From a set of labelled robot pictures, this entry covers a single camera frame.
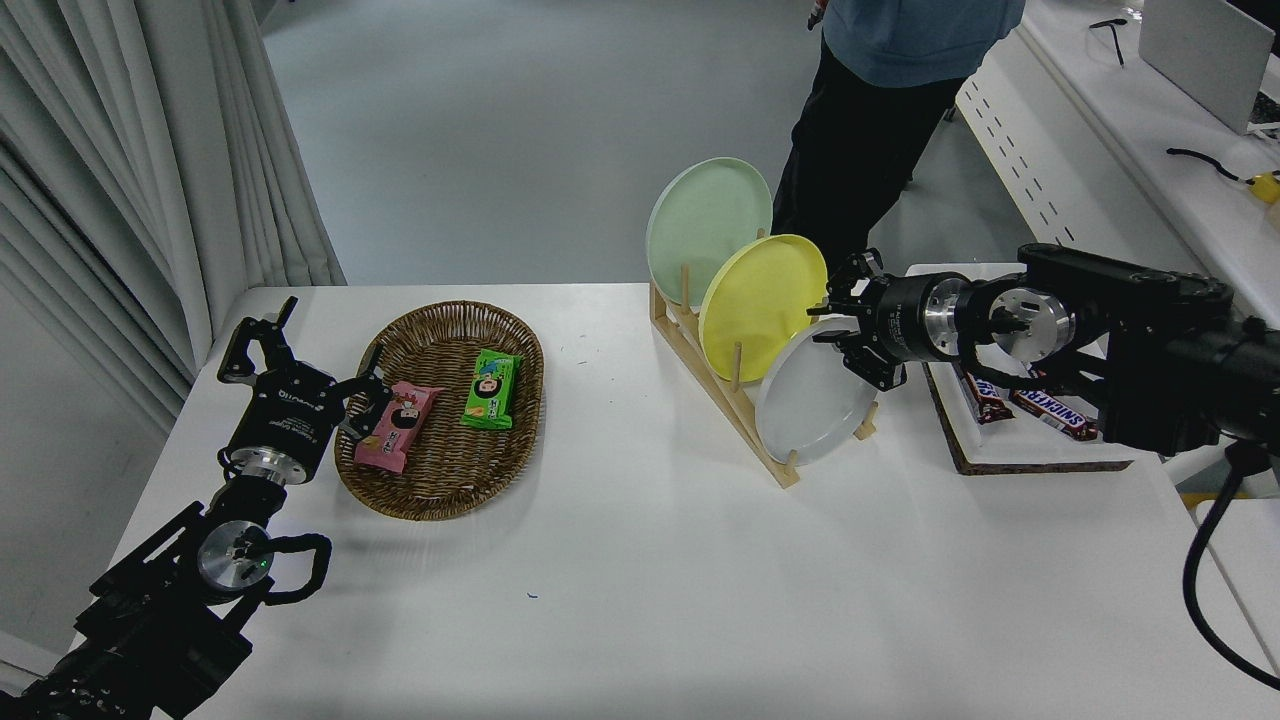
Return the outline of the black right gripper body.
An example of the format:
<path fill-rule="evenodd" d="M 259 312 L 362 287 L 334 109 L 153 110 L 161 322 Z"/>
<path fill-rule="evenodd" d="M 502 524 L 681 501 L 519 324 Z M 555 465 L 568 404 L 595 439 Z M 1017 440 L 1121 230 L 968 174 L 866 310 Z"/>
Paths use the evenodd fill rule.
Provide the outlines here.
<path fill-rule="evenodd" d="M 882 275 L 869 281 L 861 301 L 870 307 L 869 346 L 886 361 L 932 360 L 932 342 L 924 327 L 924 306 L 931 293 L 925 275 Z"/>

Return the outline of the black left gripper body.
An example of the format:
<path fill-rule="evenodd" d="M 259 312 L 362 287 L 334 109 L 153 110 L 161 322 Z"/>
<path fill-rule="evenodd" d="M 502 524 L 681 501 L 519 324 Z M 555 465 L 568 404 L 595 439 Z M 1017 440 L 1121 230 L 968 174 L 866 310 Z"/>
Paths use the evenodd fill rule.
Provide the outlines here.
<path fill-rule="evenodd" d="M 337 380 L 308 364 L 291 364 L 259 374 L 253 397 L 239 420 L 228 457 L 248 459 L 270 450 L 302 468 L 317 468 L 344 410 L 332 388 Z"/>

